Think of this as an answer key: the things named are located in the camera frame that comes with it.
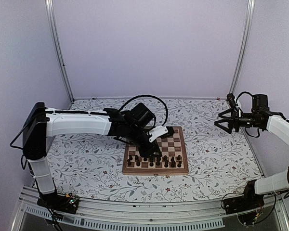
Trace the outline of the wooden chess board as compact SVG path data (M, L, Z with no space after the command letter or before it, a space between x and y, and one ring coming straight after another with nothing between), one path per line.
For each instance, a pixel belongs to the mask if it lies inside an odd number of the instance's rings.
M150 167L150 160L147 158L147 161L144 161L142 157L140 157L138 148L136 146L126 145L125 153L124 153L124 162L122 173L123 175L135 175L135 176L182 176L187 175L189 173L188 161L187 161L187 152L184 142L183 129L181 127L174 127L174 134L170 137L161 139L157 138L157 143L161 150L162 156L160 161L160 166L156 166L156 158L154 157L154 166ZM127 166L127 160L129 159L129 155L132 156L131 165ZM138 155L139 161L141 165L138 167L135 161L135 155ZM163 161L163 157L167 156L167 161L169 162L168 167L164 167L165 161ZM178 160L177 156L180 155L182 157L182 167L178 168ZM175 158L175 167L171 167L171 158L174 156Z

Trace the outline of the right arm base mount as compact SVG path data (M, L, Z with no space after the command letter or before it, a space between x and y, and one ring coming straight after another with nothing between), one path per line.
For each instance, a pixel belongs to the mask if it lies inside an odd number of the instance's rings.
M221 200L221 207L226 214L234 214L254 209L253 212L245 213L238 216L238 220L246 226L254 225L261 214L264 206L263 194L256 194L254 186L256 180L248 181L243 193L239 193L238 197Z

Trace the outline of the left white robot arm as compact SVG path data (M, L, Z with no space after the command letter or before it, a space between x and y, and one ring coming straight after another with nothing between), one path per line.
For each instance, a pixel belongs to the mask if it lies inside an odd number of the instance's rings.
M38 189L44 202L52 209L62 205L61 196L56 194L50 167L46 159L46 138L66 134L97 134L125 138L138 147L142 157L158 152L156 139L165 135L165 125L147 129L155 115L143 104L132 110L105 108L102 111L57 110L35 104L21 131L22 150L33 171Z

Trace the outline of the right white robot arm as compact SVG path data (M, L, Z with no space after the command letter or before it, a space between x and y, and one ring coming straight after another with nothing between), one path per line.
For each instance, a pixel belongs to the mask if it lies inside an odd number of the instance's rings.
M257 142L257 150L276 151L272 157L281 160L282 148L286 149L285 167L278 165L278 169L271 172L270 176L258 180L249 181L244 189L244 196L240 198L239 205L244 210L251 209L258 202L258 196L265 194L285 193L289 196L289 119L281 112L274 112L269 108L268 97L265 94L250 94L251 111L243 112L239 98L229 93L226 100L229 108L218 114L219 120L215 126L227 133L238 132L241 128L255 128L257 132L266 132L264 141L269 144L277 143L277 147L269 147L267 144L262 148Z

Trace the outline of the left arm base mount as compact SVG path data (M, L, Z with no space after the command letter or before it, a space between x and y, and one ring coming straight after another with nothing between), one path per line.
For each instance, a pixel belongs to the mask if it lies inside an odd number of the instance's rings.
M79 197L73 193L59 195L57 190L49 194L42 194L40 192L37 205L55 211L76 214L79 205Z

